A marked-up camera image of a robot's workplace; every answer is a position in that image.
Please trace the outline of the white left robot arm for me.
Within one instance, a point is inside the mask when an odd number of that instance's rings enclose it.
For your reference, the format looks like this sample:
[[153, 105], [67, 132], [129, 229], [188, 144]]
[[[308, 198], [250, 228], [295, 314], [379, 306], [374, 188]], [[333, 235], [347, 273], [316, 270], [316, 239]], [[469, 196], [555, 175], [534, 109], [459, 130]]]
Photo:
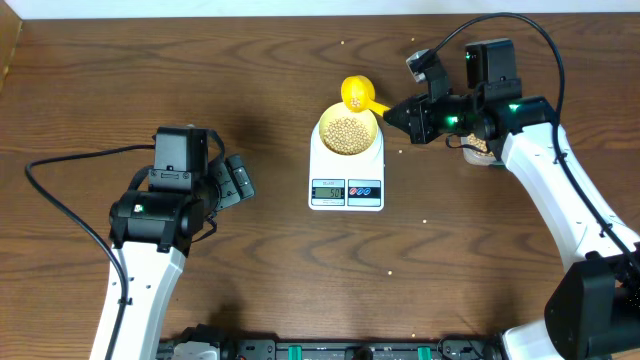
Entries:
[[159, 172], [140, 169], [109, 214], [109, 238], [124, 275], [114, 266], [92, 359], [153, 359], [156, 357], [169, 300], [181, 276], [195, 235], [223, 209], [255, 195], [240, 156], [209, 163], [205, 188], [198, 195], [145, 192], [142, 181]]

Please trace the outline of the yellow measuring scoop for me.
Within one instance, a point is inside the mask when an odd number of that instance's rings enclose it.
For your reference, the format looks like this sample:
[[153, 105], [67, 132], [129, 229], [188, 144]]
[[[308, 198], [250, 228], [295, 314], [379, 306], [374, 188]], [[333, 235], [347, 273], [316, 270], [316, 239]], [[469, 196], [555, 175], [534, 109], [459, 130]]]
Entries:
[[[345, 78], [342, 82], [340, 93], [343, 103], [352, 112], [359, 113], [370, 110], [379, 116], [383, 116], [385, 112], [390, 110], [388, 106], [375, 101], [375, 88], [365, 76], [354, 75]], [[360, 100], [361, 107], [359, 109], [352, 108], [350, 104], [352, 98]]]

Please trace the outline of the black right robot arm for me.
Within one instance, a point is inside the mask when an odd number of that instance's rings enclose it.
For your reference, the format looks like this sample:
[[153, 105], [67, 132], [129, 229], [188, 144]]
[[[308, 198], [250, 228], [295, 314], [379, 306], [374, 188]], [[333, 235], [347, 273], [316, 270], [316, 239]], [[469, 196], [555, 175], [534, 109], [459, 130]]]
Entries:
[[542, 96], [525, 97], [511, 40], [465, 47], [468, 95], [453, 94], [439, 57], [406, 63], [428, 91], [386, 111], [414, 144], [474, 135], [516, 176], [556, 243], [565, 275], [541, 320], [505, 331], [489, 359], [596, 359], [639, 346], [639, 236], [577, 161]]

